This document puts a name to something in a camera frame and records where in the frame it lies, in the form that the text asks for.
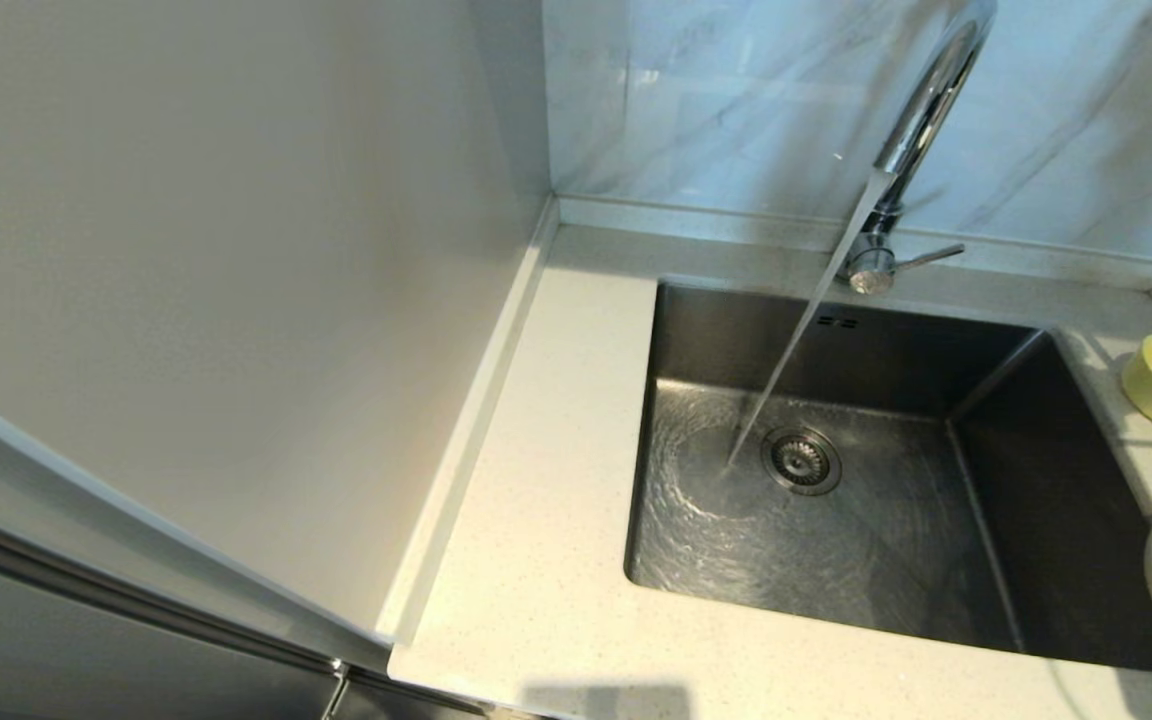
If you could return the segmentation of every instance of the stainless steel sink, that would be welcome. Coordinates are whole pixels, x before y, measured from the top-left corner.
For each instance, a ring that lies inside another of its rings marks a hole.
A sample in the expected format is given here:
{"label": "stainless steel sink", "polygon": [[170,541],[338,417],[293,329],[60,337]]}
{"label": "stainless steel sink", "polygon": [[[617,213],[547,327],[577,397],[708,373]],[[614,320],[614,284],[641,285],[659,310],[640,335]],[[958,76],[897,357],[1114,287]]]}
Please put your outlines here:
{"label": "stainless steel sink", "polygon": [[1146,521],[1056,343],[662,285],[626,573],[664,591],[1152,670]]}

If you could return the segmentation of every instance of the running water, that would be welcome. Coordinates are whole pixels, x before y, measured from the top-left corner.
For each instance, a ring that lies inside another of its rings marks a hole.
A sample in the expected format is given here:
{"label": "running water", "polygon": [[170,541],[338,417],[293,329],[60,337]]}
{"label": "running water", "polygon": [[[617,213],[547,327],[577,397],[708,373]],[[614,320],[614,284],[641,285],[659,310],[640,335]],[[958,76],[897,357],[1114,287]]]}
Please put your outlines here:
{"label": "running water", "polygon": [[817,287],[812,291],[812,300],[808,302],[806,310],[803,311],[803,316],[799,318],[799,324],[795,325],[794,334],[790,335],[790,343],[785,347],[785,354],[781,355],[781,361],[778,362],[776,369],[772,370],[772,377],[767,380],[767,387],[763,388],[763,395],[758,396],[758,402],[755,402],[755,409],[745,418],[745,423],[742,424],[740,437],[736,438],[736,445],[732,447],[732,455],[727,456],[728,465],[732,464],[733,460],[736,460],[740,448],[745,445],[745,438],[749,438],[750,430],[755,429],[755,420],[758,419],[758,414],[761,414],[763,406],[767,404],[767,397],[772,395],[772,388],[776,387],[776,381],[781,379],[785,365],[790,361],[790,356],[794,355],[794,347],[799,344],[799,340],[808,329],[808,325],[812,324],[814,311],[820,306],[820,300],[823,300],[824,294],[829,289],[833,275],[838,273],[838,265],[841,265],[842,259],[847,257],[847,250],[850,249],[851,242],[855,241],[856,236],[861,234],[861,226],[869,218],[870,210],[873,210],[879,197],[882,197],[882,194],[887,192],[887,188],[890,187],[893,179],[896,179],[895,174],[879,170],[878,168],[874,168],[869,174],[869,183],[865,185],[865,192],[861,194],[861,200],[856,202],[856,210],[851,213],[851,222],[847,223],[847,232],[842,233],[842,240],[838,242],[836,249],[833,250],[829,264],[824,270],[820,281],[817,282]]}

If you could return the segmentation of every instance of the backsplash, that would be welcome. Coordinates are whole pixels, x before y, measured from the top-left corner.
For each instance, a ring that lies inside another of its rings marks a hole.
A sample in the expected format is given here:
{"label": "backsplash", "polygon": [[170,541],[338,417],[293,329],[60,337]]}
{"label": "backsplash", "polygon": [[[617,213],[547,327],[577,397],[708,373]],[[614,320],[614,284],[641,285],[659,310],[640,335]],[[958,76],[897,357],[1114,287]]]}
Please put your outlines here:
{"label": "backsplash", "polygon": [[[1002,0],[902,227],[1152,259],[1152,0]],[[961,3],[545,0],[560,194],[842,220]]]}

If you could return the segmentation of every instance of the white countertop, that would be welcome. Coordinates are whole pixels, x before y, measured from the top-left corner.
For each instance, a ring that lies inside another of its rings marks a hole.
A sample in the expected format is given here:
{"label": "white countertop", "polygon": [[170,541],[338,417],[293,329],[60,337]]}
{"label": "white countertop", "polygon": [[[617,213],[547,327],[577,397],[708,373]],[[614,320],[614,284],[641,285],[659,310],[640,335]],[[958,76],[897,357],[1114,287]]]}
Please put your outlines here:
{"label": "white countertop", "polygon": [[[1151,673],[756,611],[626,577],[658,279],[801,296],[823,266],[818,253],[563,227],[420,628],[394,649],[394,679],[593,719],[1152,719]],[[1056,329],[1152,514],[1152,423],[1116,379],[1152,332],[1144,293],[929,266],[881,300],[831,298]]]}

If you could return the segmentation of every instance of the faucet spout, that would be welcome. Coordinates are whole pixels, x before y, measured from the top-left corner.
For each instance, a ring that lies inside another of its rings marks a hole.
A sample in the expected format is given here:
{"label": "faucet spout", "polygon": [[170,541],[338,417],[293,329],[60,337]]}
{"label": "faucet spout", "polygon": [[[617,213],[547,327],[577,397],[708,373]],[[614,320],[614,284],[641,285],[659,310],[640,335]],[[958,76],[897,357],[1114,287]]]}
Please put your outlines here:
{"label": "faucet spout", "polygon": [[[882,151],[878,152],[874,168],[892,173],[895,179],[870,211],[863,232],[852,243],[847,262],[838,272],[838,278],[851,285],[854,290],[886,291],[890,288],[896,270],[901,266],[915,266],[895,262],[888,247],[888,234],[896,227],[901,211],[904,210],[901,199],[905,189],[914,181],[914,174],[918,172],[924,156],[932,147],[932,141],[937,139],[937,132],[940,132],[945,119],[950,114],[968,74],[972,73],[975,59],[990,35],[995,14],[995,0],[969,0],[950,20],[937,41],[927,67],[923,68],[914,93],[905,101],[896,126],[882,144]],[[890,258],[876,263],[876,250],[881,250]]]}

